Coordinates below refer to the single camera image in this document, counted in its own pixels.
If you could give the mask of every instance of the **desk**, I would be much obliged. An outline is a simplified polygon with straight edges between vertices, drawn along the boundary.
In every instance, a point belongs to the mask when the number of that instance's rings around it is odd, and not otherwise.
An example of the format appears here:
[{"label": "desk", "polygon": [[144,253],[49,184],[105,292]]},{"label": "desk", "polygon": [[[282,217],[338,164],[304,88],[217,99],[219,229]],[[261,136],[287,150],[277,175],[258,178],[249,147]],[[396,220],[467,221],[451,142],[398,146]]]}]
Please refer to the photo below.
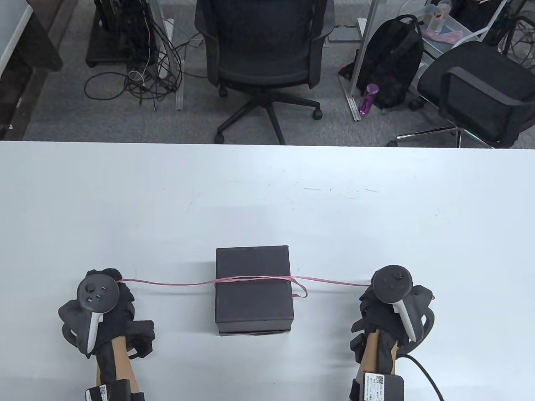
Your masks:
[{"label": "desk", "polygon": [[26,0],[0,0],[0,76],[32,16]]},{"label": "desk", "polygon": [[[436,296],[414,356],[445,399],[531,399],[535,151],[1,142],[0,171],[3,399],[93,385],[57,316],[85,271],[210,280],[217,247],[278,244],[299,275],[406,266]],[[347,400],[362,289],[308,287],[290,334],[218,337],[213,287],[130,284],[156,326],[134,361],[147,400]],[[436,400],[410,361],[398,373],[407,400]]]}]

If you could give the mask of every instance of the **chair leg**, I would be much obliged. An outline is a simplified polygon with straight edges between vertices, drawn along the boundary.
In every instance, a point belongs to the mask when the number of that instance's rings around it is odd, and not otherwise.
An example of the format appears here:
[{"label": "chair leg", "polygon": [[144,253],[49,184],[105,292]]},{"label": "chair leg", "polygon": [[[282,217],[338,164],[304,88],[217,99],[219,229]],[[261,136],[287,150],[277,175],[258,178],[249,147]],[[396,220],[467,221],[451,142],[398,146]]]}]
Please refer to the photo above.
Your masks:
[{"label": "chair leg", "polygon": [[273,101],[287,104],[295,104],[297,106],[314,107],[316,110],[319,110],[321,108],[320,103],[317,101],[304,99],[302,97],[289,95],[286,93],[273,94]]},{"label": "chair leg", "polygon": [[255,109],[260,105],[258,99],[251,99],[246,104],[241,106],[241,108],[231,115],[223,124],[217,127],[217,134],[220,135],[224,130],[233,125],[236,121],[244,117],[251,110]]},{"label": "chair leg", "polygon": [[455,147],[458,149],[460,149],[461,147],[462,138],[463,138],[463,130],[462,128],[458,128],[455,134]]},{"label": "chair leg", "polygon": [[457,129],[456,127],[451,126],[451,127],[444,127],[444,128],[438,128],[438,129],[430,129],[428,131],[415,132],[412,134],[403,134],[403,135],[398,135],[396,137],[396,141],[401,141],[404,139],[410,139],[410,138],[415,138],[417,136],[425,136],[425,135],[430,135],[430,134],[442,134],[442,133],[454,131],[456,129]]},{"label": "chair leg", "polygon": [[271,120],[271,123],[273,124],[275,133],[277,134],[279,143],[281,145],[286,145],[286,141],[284,140],[284,137],[282,136],[282,131],[280,129],[279,120],[277,120],[277,116],[275,115],[275,109],[273,108],[273,103],[268,104],[267,106],[265,106],[265,108],[268,112],[267,114],[269,115],[269,119]]}]

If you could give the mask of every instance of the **gray carpet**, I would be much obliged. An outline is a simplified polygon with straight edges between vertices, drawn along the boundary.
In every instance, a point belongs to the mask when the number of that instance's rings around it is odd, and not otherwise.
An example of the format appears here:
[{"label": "gray carpet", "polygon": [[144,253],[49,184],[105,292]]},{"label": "gray carpet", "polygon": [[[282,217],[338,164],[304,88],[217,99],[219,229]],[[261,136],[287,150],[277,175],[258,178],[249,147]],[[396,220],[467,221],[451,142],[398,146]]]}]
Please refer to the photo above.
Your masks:
[{"label": "gray carpet", "polygon": [[[195,0],[163,1],[164,15],[175,19],[175,26],[187,35],[196,33],[194,27]],[[392,5],[392,13],[399,2]],[[354,24],[357,17],[366,16],[369,4],[364,0],[339,0],[337,23]],[[63,69],[48,76],[39,102],[26,130],[28,141],[89,141],[89,142],[159,142],[212,143],[216,128],[247,101],[245,95],[230,91],[222,99],[217,89],[206,79],[187,76],[184,81],[185,107],[174,109],[174,95],[157,103],[139,101],[130,94],[107,102],[94,101],[83,93],[83,84],[92,75],[104,71],[124,72],[112,66],[87,67],[85,55],[94,14],[93,0],[79,0],[69,28],[60,47]],[[185,35],[174,32],[174,43],[182,43]],[[351,44],[331,43],[324,49],[322,78],[318,86],[309,90],[302,86],[288,92],[321,102],[323,119],[315,121],[307,107],[276,104],[276,113],[286,142],[291,145],[384,146],[396,134],[415,132],[446,125],[433,106],[411,112],[406,106],[380,111],[374,108],[361,122],[354,122],[343,96],[337,71],[352,61],[355,47]],[[197,75],[206,74],[205,48],[188,48],[186,70]],[[94,96],[107,97],[120,92],[123,79],[101,76],[88,87]],[[276,144],[268,115],[257,109],[225,132],[226,143]],[[425,138],[408,146],[453,146],[449,134]],[[478,147],[471,140],[465,146]],[[521,135],[516,148],[535,148],[535,130]]]}]

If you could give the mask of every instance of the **black box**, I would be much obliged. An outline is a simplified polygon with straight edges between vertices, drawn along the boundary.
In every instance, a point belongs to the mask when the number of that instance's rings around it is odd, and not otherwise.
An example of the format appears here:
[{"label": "black box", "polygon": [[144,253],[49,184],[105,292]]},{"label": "black box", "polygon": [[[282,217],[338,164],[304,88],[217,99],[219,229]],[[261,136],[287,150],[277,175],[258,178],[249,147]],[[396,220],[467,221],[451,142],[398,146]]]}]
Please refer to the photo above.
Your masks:
[{"label": "black box", "polygon": [[[216,278],[289,276],[288,246],[218,248]],[[216,324],[221,335],[290,331],[294,320],[292,284],[257,280],[216,284]]]}]

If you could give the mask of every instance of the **vr controller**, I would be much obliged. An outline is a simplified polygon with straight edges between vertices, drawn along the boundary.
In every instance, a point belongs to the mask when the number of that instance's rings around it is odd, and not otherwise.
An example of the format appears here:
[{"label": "vr controller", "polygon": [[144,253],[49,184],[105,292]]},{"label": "vr controller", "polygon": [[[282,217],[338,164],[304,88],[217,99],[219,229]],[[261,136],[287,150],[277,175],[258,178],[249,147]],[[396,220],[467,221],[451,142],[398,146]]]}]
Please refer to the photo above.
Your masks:
[{"label": "vr controller", "polygon": [[[412,276],[403,266],[390,265],[375,272],[371,279],[372,290],[381,302],[392,305],[398,313],[410,341],[398,347],[398,356],[408,354],[418,347],[427,337],[434,324],[434,314],[429,309],[432,293],[422,286],[412,285]],[[359,331],[359,322],[351,331]],[[359,334],[351,341],[350,347],[355,351],[355,360],[360,363],[365,336]]]},{"label": "vr controller", "polygon": [[425,298],[420,298],[418,289],[412,286],[412,276],[403,266],[390,265],[375,272],[371,279],[373,292],[377,298],[391,304],[394,312],[398,313],[407,335],[414,343],[420,343],[431,331],[434,314],[428,308]]},{"label": "vr controller", "polygon": [[78,285],[76,301],[70,301],[59,309],[61,319],[74,319],[74,326],[78,328],[75,333],[67,323],[64,324],[62,333],[65,339],[84,355],[91,354],[97,339],[98,324],[118,301],[119,286],[112,277],[106,274],[87,276]]}]

